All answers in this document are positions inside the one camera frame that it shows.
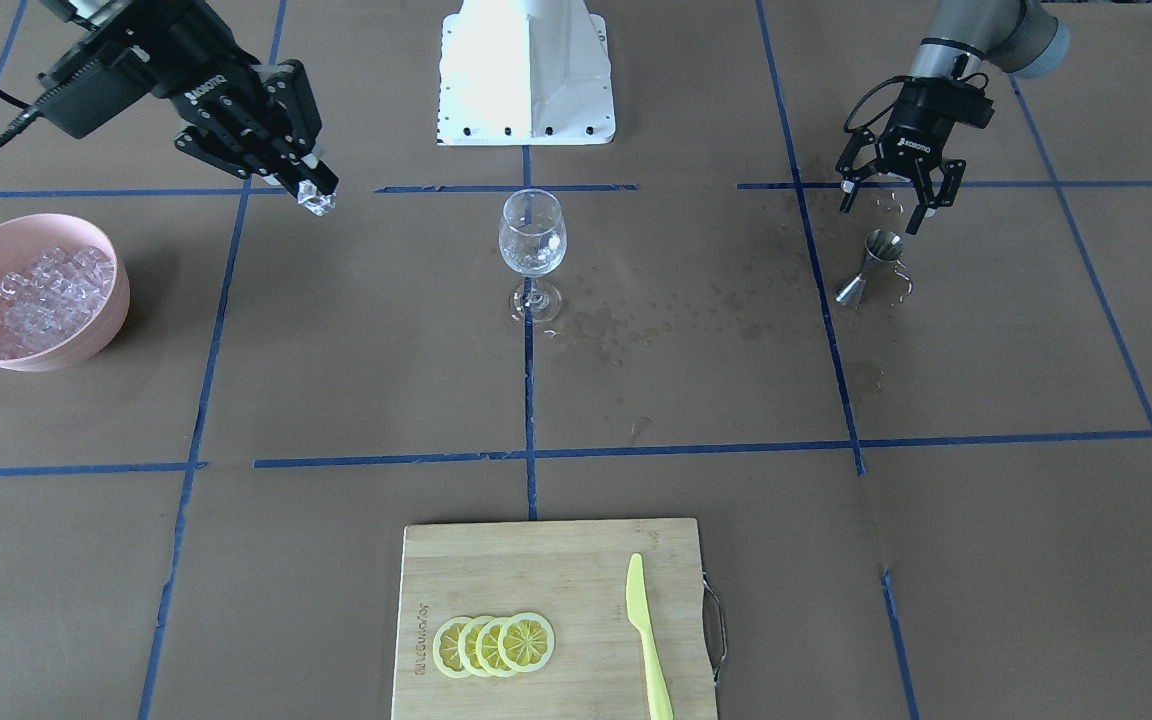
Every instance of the lemon slice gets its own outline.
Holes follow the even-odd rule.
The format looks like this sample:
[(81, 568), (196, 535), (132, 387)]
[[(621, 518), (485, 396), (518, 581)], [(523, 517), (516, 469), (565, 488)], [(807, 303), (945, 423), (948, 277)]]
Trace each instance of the lemon slice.
[(479, 630), (479, 637), (473, 642), (475, 650), (479, 657), (479, 665), (490, 675), (495, 676), (495, 679), (508, 679), (508, 676), (518, 673), (506, 665), (503, 658), (500, 657), (500, 634), (505, 631), (511, 621), (511, 617), (498, 617), (490, 621), (490, 623), (483, 626), (483, 629)]
[(554, 653), (554, 628), (535, 612), (521, 612), (509, 617), (498, 642), (500, 659), (518, 673), (535, 673)]
[(463, 615), (453, 617), (447, 623), (444, 623), (442, 628), (438, 629), (438, 632), (434, 632), (434, 666), (438, 667), (439, 673), (447, 675), (448, 679), (465, 679), (471, 674), (465, 665), (461, 662), (461, 652), (457, 644), (461, 639), (461, 634), (465, 630), (465, 623), (470, 620), (470, 617)]
[(456, 653), (460, 657), (461, 665), (470, 670), (471, 675), (477, 675), (479, 679), (490, 679), (492, 673), (483, 669), (483, 665), (479, 662), (479, 632), (483, 630), (483, 626), (490, 623), (490, 621), (495, 620), (492, 615), (479, 615), (465, 623), (465, 628), (461, 630), (461, 637), (456, 638)]

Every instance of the metal jigger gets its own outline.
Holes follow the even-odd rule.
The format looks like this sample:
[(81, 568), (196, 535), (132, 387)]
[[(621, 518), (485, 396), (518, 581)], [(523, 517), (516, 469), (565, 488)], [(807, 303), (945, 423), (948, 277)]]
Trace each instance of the metal jigger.
[(865, 237), (865, 260), (861, 272), (838, 288), (833, 300), (840, 305), (859, 305), (870, 278), (889, 268), (899, 268), (905, 251), (905, 238), (893, 232), (872, 232)]

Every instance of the plastic knife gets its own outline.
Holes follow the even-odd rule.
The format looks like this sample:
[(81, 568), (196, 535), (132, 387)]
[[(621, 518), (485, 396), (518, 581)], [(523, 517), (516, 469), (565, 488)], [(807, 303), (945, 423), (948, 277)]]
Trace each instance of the plastic knife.
[(652, 720), (673, 720), (669, 691), (660, 670), (660, 657), (655, 651), (652, 634), (652, 615), (649, 614), (649, 589), (643, 579), (643, 556), (630, 555), (630, 571), (626, 575), (626, 617), (639, 630), (643, 638), (643, 670), (647, 684), (647, 713)]

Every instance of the cutting board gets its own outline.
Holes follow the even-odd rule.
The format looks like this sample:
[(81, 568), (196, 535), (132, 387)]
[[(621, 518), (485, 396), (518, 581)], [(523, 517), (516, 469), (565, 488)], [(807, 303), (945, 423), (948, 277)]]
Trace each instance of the cutting board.
[[(717, 720), (702, 626), (695, 520), (410, 525), (394, 650), (393, 720), (636, 720), (649, 717), (626, 570), (643, 553), (660, 667), (676, 720)], [(511, 679), (448, 679), (434, 634), (457, 615), (539, 612), (554, 653)]]

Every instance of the gripper logo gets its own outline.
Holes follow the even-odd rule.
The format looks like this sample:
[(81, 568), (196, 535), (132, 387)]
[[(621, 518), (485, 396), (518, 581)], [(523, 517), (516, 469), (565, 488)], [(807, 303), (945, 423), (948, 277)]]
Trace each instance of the gripper logo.
[(424, 675), (429, 659), (429, 606), (416, 602), (416, 674)]
[(209, 94), (212, 90), (217, 90), (225, 83), (229, 82), (225, 76), (211, 76), (207, 82), (202, 83), (202, 85), (194, 88), (194, 90), (185, 92), (184, 97), (189, 103), (198, 104), (200, 97)]
[(930, 146), (923, 145), (922, 142), (910, 141), (910, 138), (908, 137), (902, 137), (900, 138), (900, 141), (896, 141), (896, 147), (914, 147), (914, 150), (922, 150), (923, 152), (927, 152), (929, 156), (932, 154), (932, 149)]

